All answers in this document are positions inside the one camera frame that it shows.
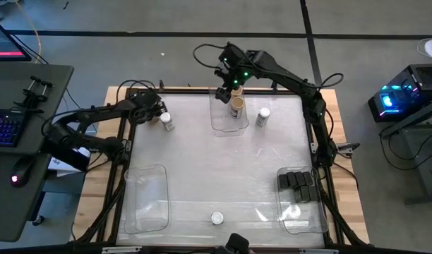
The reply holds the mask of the black metal stand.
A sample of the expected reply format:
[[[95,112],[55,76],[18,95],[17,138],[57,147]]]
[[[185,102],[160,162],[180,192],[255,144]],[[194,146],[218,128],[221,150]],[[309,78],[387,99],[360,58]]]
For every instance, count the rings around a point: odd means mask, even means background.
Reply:
[[[386,162],[399,171],[415,171],[423,193],[406,205],[432,202],[432,103],[379,133]]]

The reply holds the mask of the black aluminium table frame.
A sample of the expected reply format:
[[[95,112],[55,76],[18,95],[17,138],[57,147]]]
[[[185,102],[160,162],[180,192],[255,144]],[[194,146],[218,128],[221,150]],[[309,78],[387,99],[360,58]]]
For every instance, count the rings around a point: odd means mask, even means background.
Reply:
[[[116,92],[116,89],[117,87],[115,86],[110,86],[108,88],[106,98],[104,100],[105,104],[115,102],[116,95],[125,95],[128,88],[121,88],[121,91],[119,92]],[[287,95],[287,92],[284,88],[279,88],[277,94],[272,94],[272,88],[259,87],[248,87],[247,92],[250,92],[248,95],[254,95],[254,97],[265,97],[267,95],[272,95],[274,98],[276,98],[279,95]],[[344,126],[337,100],[337,93],[334,89],[323,90],[321,93],[334,120],[334,130],[332,131],[332,137],[336,143],[345,143],[347,139],[345,137]],[[160,91],[160,95],[208,95],[208,89],[204,87],[167,87],[163,91]],[[98,124],[96,131],[91,127],[90,133],[96,134],[96,136],[99,138],[106,138],[109,136],[118,135],[119,129],[121,128],[122,138],[128,138],[129,127],[124,127],[125,123],[122,124],[122,127],[119,127],[121,125],[120,122],[121,120],[103,121],[102,123]],[[121,167],[119,167],[116,168],[114,174],[111,173],[111,166],[108,162],[93,169],[89,176],[85,176],[76,217],[71,227],[70,240],[73,240],[73,236],[75,236],[77,239],[83,236],[85,231],[95,221],[104,205],[104,198],[108,185],[110,187],[109,192],[112,194],[119,182],[121,170]],[[358,186],[354,177],[349,174],[348,171],[350,173],[354,173],[351,159],[338,155],[335,159],[334,166],[331,167],[330,170],[337,207],[340,214],[344,217],[345,221],[351,230],[356,234],[356,236],[358,236],[362,241],[370,243],[364,219],[364,213],[361,207]],[[104,226],[103,240],[109,239],[109,231],[115,227],[112,226],[114,214],[115,208],[112,208],[108,218],[105,221],[106,224],[100,227],[100,229],[103,229]],[[341,243],[342,240],[338,240],[338,236],[336,236],[335,220],[331,214],[329,214],[328,219],[328,234],[330,235],[330,239],[334,242]]]

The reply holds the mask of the clear plastic bin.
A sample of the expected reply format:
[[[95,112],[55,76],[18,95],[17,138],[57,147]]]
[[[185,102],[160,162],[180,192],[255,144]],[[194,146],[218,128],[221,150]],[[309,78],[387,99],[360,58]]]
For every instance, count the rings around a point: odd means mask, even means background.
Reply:
[[[241,108],[237,108],[237,116],[232,116],[232,98],[225,104],[220,99],[216,98],[217,89],[210,87],[209,89],[209,104],[210,104],[210,123],[214,130],[214,134],[218,137],[240,136],[249,126],[248,114],[246,112],[246,100],[244,94],[240,94],[243,101]]]
[[[287,172],[297,171],[312,173],[314,186],[318,189],[318,202],[301,202],[299,188],[280,190],[278,176]],[[323,203],[320,197],[320,189],[316,183],[318,175],[313,167],[282,167],[278,169],[276,176],[276,202],[278,220],[281,227],[290,234],[321,234],[328,230],[327,220],[323,211]]]
[[[132,168],[124,174],[127,234],[161,231],[169,224],[169,184],[161,164]]]

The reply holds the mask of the silver edge bracket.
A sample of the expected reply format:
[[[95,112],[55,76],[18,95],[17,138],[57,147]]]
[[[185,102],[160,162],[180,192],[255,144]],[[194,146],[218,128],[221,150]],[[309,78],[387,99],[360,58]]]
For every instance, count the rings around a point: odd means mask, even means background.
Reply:
[[[104,247],[101,254],[139,254],[141,247],[136,246],[113,246]]]
[[[301,248],[299,254],[339,254],[339,251],[326,248]]]

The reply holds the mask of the white pedestal stand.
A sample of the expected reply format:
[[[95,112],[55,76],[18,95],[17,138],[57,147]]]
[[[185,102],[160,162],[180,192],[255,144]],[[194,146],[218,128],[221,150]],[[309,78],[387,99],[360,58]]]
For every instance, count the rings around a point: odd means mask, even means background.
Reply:
[[[416,50],[419,54],[432,58],[432,38],[418,41]]]

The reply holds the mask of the black computer mouse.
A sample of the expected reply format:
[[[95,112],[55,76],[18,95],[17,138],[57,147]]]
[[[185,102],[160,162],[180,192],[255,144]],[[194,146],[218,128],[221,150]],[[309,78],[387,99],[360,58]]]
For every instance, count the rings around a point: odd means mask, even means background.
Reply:
[[[11,185],[16,188],[23,187],[29,181],[34,164],[34,156],[28,155],[19,159],[13,166]]]

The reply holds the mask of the computer monitor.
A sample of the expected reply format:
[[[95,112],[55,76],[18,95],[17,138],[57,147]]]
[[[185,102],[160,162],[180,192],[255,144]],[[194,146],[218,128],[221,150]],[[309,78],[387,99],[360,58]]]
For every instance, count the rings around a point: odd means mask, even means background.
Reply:
[[[31,61],[28,53],[0,25],[0,61]]]

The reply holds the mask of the grey desk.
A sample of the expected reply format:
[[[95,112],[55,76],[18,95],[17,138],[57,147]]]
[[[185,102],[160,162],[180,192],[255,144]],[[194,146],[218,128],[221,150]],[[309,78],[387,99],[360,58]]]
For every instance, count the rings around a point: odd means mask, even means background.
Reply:
[[[17,241],[33,213],[51,159],[51,155],[40,152],[44,140],[41,126],[55,115],[73,71],[72,66],[64,65],[0,62],[0,109],[9,109],[24,100],[23,90],[30,86],[31,76],[53,85],[46,92],[47,101],[40,104],[44,113],[27,122],[18,145],[0,147],[0,241]],[[13,167],[28,154],[35,156],[29,181],[23,187],[13,187]]]

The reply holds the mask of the black clamp stand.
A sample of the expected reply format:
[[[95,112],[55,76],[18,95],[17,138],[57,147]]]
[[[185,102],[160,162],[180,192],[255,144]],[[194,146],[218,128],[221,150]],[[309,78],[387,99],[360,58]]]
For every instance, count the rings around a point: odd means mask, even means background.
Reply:
[[[14,104],[27,111],[42,113],[43,110],[39,108],[39,105],[48,100],[47,91],[52,89],[54,85],[33,75],[30,76],[30,79],[31,84],[28,88],[23,89],[25,98],[22,102],[14,102]]]

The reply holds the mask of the white printed carton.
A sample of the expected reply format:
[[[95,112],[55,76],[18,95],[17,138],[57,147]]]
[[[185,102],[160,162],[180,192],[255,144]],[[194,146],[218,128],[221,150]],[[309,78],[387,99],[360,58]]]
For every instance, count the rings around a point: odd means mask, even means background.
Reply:
[[[76,152],[79,152],[82,155],[84,155],[87,159],[90,159],[91,152],[89,150],[87,150],[86,148],[81,147],[81,148],[77,149]],[[62,177],[62,176],[68,175],[68,174],[75,174],[75,173],[80,172],[80,170],[78,170],[77,168],[74,168],[71,165],[69,165],[65,162],[62,162],[61,160],[56,159],[54,157],[50,161],[49,170],[56,171],[56,175],[58,177]]]

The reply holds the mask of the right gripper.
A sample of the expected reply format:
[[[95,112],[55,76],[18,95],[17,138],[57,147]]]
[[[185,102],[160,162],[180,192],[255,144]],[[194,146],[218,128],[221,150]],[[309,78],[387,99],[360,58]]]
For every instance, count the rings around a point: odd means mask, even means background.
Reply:
[[[222,87],[239,87],[243,86],[253,73],[245,68],[226,68],[219,66],[215,69],[215,75],[223,80]],[[232,98],[231,92],[218,87],[215,91],[215,98],[223,103],[229,103]]]

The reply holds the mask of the grey clamp bracket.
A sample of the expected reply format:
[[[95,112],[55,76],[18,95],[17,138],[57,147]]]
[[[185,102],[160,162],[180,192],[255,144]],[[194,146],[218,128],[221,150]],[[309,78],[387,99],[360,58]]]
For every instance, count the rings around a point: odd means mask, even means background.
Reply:
[[[352,155],[353,151],[359,146],[359,143],[338,143],[337,151],[342,155]]]

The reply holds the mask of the black keyboard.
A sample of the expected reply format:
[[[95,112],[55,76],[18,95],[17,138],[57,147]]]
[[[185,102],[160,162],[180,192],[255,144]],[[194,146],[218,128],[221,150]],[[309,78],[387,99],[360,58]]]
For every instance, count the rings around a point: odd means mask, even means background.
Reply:
[[[0,147],[16,147],[22,136],[26,113],[17,109],[0,109]]]

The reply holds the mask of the computer tower with coloured lights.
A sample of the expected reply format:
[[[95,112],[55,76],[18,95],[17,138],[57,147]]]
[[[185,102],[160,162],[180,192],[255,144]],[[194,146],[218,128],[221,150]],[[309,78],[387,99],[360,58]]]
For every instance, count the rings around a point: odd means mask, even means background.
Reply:
[[[411,64],[368,100],[376,123],[401,121],[432,103],[432,63]]]

